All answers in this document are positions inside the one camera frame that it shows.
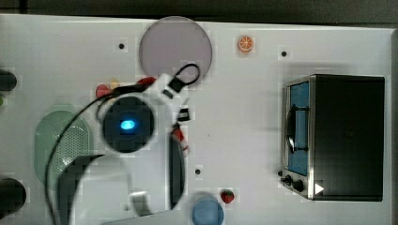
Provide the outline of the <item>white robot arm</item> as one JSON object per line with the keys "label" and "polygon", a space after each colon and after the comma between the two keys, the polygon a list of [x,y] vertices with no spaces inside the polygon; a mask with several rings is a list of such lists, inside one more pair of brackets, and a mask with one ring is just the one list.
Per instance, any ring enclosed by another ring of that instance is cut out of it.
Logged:
{"label": "white robot arm", "polygon": [[60,174],[60,225],[105,225],[171,211],[184,194],[185,158],[174,135],[187,85],[162,74],[152,84],[121,86],[104,110],[106,154],[74,159]]}

